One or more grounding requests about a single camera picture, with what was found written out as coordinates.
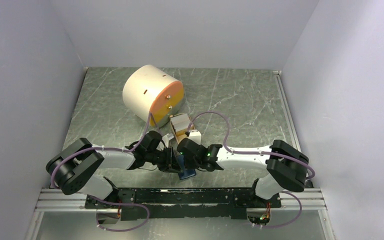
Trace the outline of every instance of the marble tabletop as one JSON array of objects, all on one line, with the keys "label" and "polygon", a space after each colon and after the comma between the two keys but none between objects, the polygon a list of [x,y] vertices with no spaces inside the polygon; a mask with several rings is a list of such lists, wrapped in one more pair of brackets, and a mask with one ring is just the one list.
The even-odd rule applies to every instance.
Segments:
[{"label": "marble tabletop", "polygon": [[[137,67],[90,67],[75,106],[64,148],[78,138],[107,147],[124,147],[137,141],[145,122],[123,103],[123,87]],[[180,113],[194,117],[204,111],[218,111],[228,116],[231,131],[227,141],[232,147],[261,147],[273,140],[292,144],[281,101],[272,71],[256,69],[161,68],[180,80],[184,86],[184,103]],[[204,146],[223,142],[226,123],[213,114],[201,116],[195,123],[202,133]],[[170,133],[169,125],[162,127]],[[144,168],[153,169],[150,163]],[[142,169],[100,169],[118,187],[207,188],[250,187],[265,170],[226,169],[197,172],[195,177],[179,180],[175,173]]]}]

